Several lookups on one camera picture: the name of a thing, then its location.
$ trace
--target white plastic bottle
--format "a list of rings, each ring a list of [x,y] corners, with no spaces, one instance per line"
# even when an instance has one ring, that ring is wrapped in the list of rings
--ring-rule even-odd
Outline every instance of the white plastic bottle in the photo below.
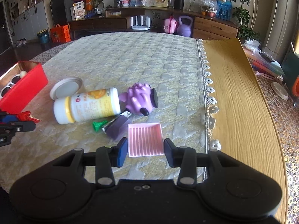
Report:
[[[75,94],[54,102],[54,115],[61,125],[118,115],[121,113],[117,89],[100,89]]]

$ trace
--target wooden tabletop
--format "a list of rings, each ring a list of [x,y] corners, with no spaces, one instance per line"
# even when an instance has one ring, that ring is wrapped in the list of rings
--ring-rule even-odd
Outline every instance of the wooden tabletop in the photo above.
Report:
[[[220,111],[213,137],[224,153],[273,178],[283,197],[275,215],[286,222],[285,161],[276,125],[239,39],[204,41]]]

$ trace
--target green plastic cap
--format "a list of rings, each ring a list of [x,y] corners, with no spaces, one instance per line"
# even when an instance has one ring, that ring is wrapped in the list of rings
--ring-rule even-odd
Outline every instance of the green plastic cap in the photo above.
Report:
[[[101,122],[93,122],[92,127],[94,128],[95,132],[98,132],[103,127],[103,125],[105,125],[107,123],[108,123],[108,120],[103,120]]]

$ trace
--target plastic bag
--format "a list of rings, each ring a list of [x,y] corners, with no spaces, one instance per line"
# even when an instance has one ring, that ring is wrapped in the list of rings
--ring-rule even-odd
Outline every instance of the plastic bag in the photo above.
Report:
[[[273,77],[284,75],[280,64],[273,60],[268,53],[261,52],[259,48],[250,44],[244,44],[243,49],[253,69]]]
[[[218,5],[217,1],[214,0],[200,0],[199,7],[201,9],[202,15],[207,15],[209,17],[216,17]]]

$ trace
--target bottle label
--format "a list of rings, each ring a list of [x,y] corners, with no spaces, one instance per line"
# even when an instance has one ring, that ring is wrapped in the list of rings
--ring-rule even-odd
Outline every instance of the bottle label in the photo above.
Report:
[[[72,97],[72,114],[75,121],[113,116],[110,89],[100,89]]]

